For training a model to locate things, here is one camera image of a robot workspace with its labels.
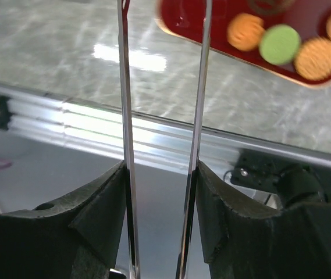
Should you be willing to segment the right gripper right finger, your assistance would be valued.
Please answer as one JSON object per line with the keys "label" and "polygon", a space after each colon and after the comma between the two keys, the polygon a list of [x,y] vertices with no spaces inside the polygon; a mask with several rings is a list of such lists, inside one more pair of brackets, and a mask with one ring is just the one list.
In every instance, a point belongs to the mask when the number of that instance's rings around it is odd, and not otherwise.
{"label": "right gripper right finger", "polygon": [[199,164],[196,203],[212,278],[331,278],[331,203],[276,210]]}

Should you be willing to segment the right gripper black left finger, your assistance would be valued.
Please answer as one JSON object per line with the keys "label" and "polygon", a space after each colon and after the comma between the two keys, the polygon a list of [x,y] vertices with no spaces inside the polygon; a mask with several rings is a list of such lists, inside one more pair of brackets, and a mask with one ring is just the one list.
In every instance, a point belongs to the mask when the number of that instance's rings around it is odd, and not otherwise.
{"label": "right gripper black left finger", "polygon": [[32,210],[0,213],[0,278],[108,278],[125,202],[124,164]]}

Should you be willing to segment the orange swirl cookie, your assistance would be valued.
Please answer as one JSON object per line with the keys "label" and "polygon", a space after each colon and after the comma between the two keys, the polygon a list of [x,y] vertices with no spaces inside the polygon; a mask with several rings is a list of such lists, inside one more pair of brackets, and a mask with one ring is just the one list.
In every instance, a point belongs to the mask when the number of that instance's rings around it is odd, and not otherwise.
{"label": "orange swirl cookie", "polygon": [[264,20],[248,13],[235,16],[226,30],[228,43],[243,52],[255,49],[264,33]]}

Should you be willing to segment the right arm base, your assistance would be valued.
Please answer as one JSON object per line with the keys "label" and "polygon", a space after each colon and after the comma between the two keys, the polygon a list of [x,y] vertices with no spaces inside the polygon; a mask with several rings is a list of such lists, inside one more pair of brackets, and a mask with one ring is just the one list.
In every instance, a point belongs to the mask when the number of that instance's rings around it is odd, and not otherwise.
{"label": "right arm base", "polygon": [[275,194],[284,208],[331,203],[331,167],[245,149],[230,172],[233,185]]}

